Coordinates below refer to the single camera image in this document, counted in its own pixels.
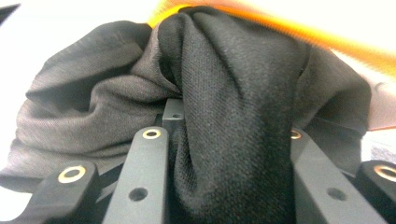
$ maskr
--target black garment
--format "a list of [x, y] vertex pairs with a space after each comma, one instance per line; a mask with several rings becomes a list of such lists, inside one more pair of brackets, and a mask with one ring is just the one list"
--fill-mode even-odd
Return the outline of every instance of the black garment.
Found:
[[49, 59], [1, 175], [42, 178], [76, 158], [103, 171], [170, 97], [183, 98], [186, 116], [171, 139], [176, 223], [292, 223], [293, 125], [328, 155], [328, 142], [352, 142], [353, 158], [338, 165], [359, 164], [370, 89], [329, 51], [208, 7], [163, 21], [146, 45], [148, 34], [145, 25], [106, 24]]

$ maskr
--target gold rivet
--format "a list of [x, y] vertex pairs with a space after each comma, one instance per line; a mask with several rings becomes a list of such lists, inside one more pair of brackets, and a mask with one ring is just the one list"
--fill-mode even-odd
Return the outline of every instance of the gold rivet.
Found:
[[[78, 174], [73, 176], [66, 176], [66, 174], [71, 171], [78, 171]], [[63, 184], [73, 183], [80, 180], [85, 175], [85, 173], [86, 173], [86, 169], [81, 165], [67, 167], [59, 174], [58, 181]]]
[[161, 135], [161, 132], [157, 129], [148, 129], [143, 133], [143, 137], [146, 139], [155, 139]]
[[291, 139], [299, 139], [301, 138], [302, 135], [298, 133], [297, 131], [291, 130]]
[[[391, 171], [394, 173], [394, 175], [388, 175], [387, 173], [384, 173], [384, 170]], [[386, 165], [377, 165], [374, 167], [374, 171], [382, 178], [385, 178], [392, 182], [396, 182], [396, 169], [388, 167]]]

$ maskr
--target dark cloth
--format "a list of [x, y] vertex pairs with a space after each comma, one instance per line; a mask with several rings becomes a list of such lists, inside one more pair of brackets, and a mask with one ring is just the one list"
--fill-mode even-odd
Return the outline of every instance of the dark cloth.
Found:
[[[105, 24], [49, 59], [1, 175], [42, 178], [74, 159], [101, 171], [179, 97], [186, 121], [171, 136], [169, 162], [176, 223], [294, 222], [292, 126], [332, 132], [314, 137], [328, 155], [329, 142], [352, 141], [353, 158], [340, 166], [359, 165], [370, 89], [329, 51], [208, 7], [149, 33]], [[339, 140], [337, 130], [350, 135]]]

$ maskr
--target grommet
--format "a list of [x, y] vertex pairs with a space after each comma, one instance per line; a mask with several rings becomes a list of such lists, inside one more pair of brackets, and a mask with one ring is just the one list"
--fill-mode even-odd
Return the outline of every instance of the grommet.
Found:
[[[77, 171], [76, 175], [67, 176], [67, 173]], [[63, 184], [73, 183], [80, 180], [86, 173], [83, 166], [72, 166], [64, 169], [58, 176], [58, 181]]]
[[157, 129], [148, 129], [143, 133], [143, 137], [146, 139], [155, 139], [161, 135], [161, 132]]
[[299, 132], [291, 130], [291, 139], [299, 139], [301, 137], [302, 135]]
[[[392, 172], [392, 173], [394, 173], [394, 175], [389, 175], [389, 174], [385, 173], [384, 170]], [[376, 174], [378, 174], [382, 178], [385, 178], [392, 182], [396, 182], [396, 169], [394, 169], [392, 167], [388, 167], [386, 165], [377, 165], [374, 167], [374, 171]]]

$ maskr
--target round hole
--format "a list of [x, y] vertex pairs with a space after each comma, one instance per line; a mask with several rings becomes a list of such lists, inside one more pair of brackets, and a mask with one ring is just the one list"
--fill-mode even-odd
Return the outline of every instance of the round hole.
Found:
[[58, 175], [58, 181], [63, 184], [73, 183], [80, 180], [85, 172], [86, 169], [81, 165], [67, 167]]
[[386, 165], [377, 165], [374, 167], [374, 171], [382, 178], [396, 182], [396, 169]]
[[155, 139], [161, 135], [161, 132], [157, 129], [149, 129], [143, 133], [143, 137], [146, 139]]
[[291, 139], [299, 139], [299, 138], [301, 138], [302, 136], [301, 136], [301, 134], [300, 133], [298, 133], [298, 132], [296, 132], [296, 131], [294, 131], [294, 130], [291, 130]]
[[329, 194], [330, 197], [332, 197], [334, 200], [337, 201], [343, 202], [347, 199], [345, 193], [340, 189], [336, 189], [336, 188], [327, 189], [327, 194]]
[[134, 202], [139, 202], [145, 199], [148, 196], [148, 191], [143, 188], [133, 189], [131, 193], [129, 193], [129, 199]]

